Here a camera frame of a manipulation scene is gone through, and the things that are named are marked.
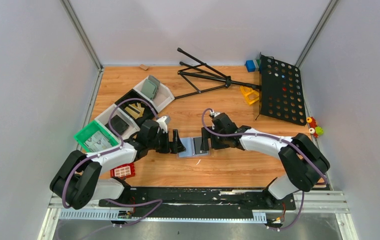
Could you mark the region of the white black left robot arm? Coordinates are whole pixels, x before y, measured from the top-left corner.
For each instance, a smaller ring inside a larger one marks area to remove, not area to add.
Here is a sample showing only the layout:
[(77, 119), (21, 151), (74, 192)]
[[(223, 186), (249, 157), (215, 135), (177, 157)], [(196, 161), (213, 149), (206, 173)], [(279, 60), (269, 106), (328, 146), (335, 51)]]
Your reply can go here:
[(130, 186), (118, 177), (100, 179), (100, 175), (138, 161), (151, 150), (161, 154), (184, 152), (186, 148), (176, 129), (173, 130), (173, 139), (169, 139), (169, 122), (169, 116), (146, 120), (134, 137), (106, 150), (90, 153), (72, 151), (53, 177), (49, 189), (61, 197), (64, 208), (75, 210), (92, 200), (120, 199)]

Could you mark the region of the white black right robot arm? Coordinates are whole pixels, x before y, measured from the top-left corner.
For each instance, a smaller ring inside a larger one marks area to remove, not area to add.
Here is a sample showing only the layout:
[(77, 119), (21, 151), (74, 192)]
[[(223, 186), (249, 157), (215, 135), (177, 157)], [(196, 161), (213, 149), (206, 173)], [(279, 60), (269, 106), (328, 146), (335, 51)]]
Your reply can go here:
[(202, 148), (208, 150), (236, 148), (259, 152), (281, 161), (285, 173), (272, 180), (262, 191), (264, 201), (276, 202), (297, 191), (309, 192), (320, 180), (328, 183), (326, 172), (330, 163), (305, 134), (277, 136), (250, 126), (238, 127), (227, 114), (211, 108), (204, 110), (212, 126), (202, 127)]

